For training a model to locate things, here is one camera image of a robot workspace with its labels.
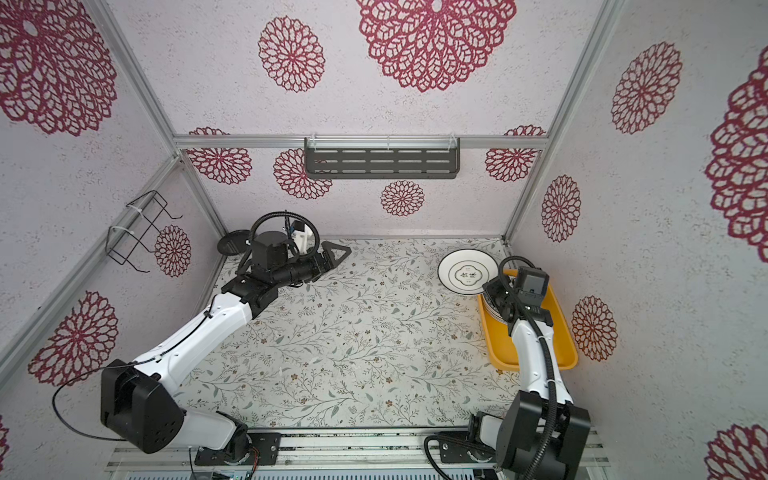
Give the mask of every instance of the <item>zip tie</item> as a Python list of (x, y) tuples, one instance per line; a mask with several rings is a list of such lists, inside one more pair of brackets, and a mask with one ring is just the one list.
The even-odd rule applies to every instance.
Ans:
[(117, 229), (117, 230), (123, 230), (123, 231), (126, 231), (126, 232), (130, 233), (131, 235), (136, 235), (135, 233), (133, 233), (129, 229), (123, 228), (123, 227), (118, 227), (117, 225), (112, 225), (110, 228)]

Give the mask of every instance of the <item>red mandala print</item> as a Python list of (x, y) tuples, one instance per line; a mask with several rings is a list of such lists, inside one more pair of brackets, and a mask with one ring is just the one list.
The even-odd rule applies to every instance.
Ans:
[(728, 112), (710, 139), (710, 205), (728, 219), (728, 234), (757, 247), (768, 263), (768, 47), (749, 80), (731, 92)]
[(11, 120), (46, 134), (98, 130), (117, 76), (78, 0), (0, 2), (0, 102)]
[(398, 180), (384, 187), (382, 207), (397, 217), (407, 217), (424, 204), (424, 190), (411, 181)]
[[(190, 135), (228, 135), (218, 128), (198, 128)], [(187, 150), (197, 171), (220, 184), (238, 184), (250, 175), (250, 157), (245, 148), (192, 148)]]
[(768, 432), (760, 425), (732, 425), (708, 442), (708, 480), (764, 480), (768, 478)]
[(368, 55), (400, 86), (445, 90), (488, 63), (514, 0), (357, 0)]
[(2, 472), (2, 461), (5, 460), (5, 454), (8, 453), (8, 429), (2, 424), (2, 415), (0, 415), (0, 472)]
[(314, 88), (325, 71), (323, 47), (312, 30), (295, 18), (275, 18), (259, 39), (261, 65), (288, 91)]
[(616, 322), (603, 300), (594, 296), (579, 300), (571, 326), (578, 348), (589, 358), (600, 362), (614, 352), (618, 337)]
[(313, 180), (306, 175), (304, 150), (291, 149), (275, 159), (274, 175), (280, 188), (296, 198), (320, 198), (331, 189), (331, 180)]
[(187, 271), (192, 258), (190, 238), (176, 225), (167, 225), (154, 242), (154, 259), (168, 276), (180, 276)]
[(674, 98), (682, 69), (674, 44), (662, 41), (639, 54), (616, 85), (611, 109), (616, 128), (633, 134), (654, 124)]
[(104, 364), (117, 337), (118, 318), (109, 300), (99, 292), (85, 292), (85, 298), (78, 300), (27, 370), (40, 383), (62, 385)]
[[(542, 136), (546, 134), (547, 132), (541, 127), (520, 125), (504, 135)], [(492, 148), (485, 154), (485, 169), (496, 180), (514, 182), (528, 175), (537, 155), (538, 150), (533, 148)]]
[(561, 242), (570, 237), (581, 215), (581, 197), (573, 178), (555, 178), (541, 202), (541, 224), (550, 240)]

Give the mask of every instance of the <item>yellow tray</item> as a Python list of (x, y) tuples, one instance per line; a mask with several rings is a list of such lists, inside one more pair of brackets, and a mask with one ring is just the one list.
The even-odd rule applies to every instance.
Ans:
[[(507, 275), (517, 275), (517, 270), (505, 270)], [(507, 324), (499, 322), (490, 313), (485, 311), (482, 295), (478, 295), (480, 304), (480, 317), (482, 318), (482, 330), (485, 333), (485, 343), (488, 344), (488, 357), (491, 364), (500, 370), (520, 370), (518, 351), (507, 333)], [(578, 363), (578, 352), (571, 337), (571, 331), (565, 322), (563, 311), (557, 297), (554, 296), (552, 286), (547, 287), (547, 295), (541, 308), (549, 310), (554, 324), (554, 355), (558, 358), (560, 370), (570, 370)]]

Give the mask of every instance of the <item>plate with black rim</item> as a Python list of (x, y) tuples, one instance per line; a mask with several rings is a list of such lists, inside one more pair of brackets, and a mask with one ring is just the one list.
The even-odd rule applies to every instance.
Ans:
[(498, 265), (486, 252), (465, 248), (451, 252), (437, 267), (440, 283), (460, 295), (482, 293), (482, 286), (498, 274)]

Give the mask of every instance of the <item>floral tablecloth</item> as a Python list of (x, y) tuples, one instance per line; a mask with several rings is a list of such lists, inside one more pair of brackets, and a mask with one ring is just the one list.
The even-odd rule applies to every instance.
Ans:
[[(237, 330), (174, 396), (251, 426), (466, 425), (501, 415), (518, 374), (488, 363), (477, 299), (437, 278), (453, 250), (499, 239), (341, 240), (352, 254)], [(214, 292), (234, 277), (224, 265)]]

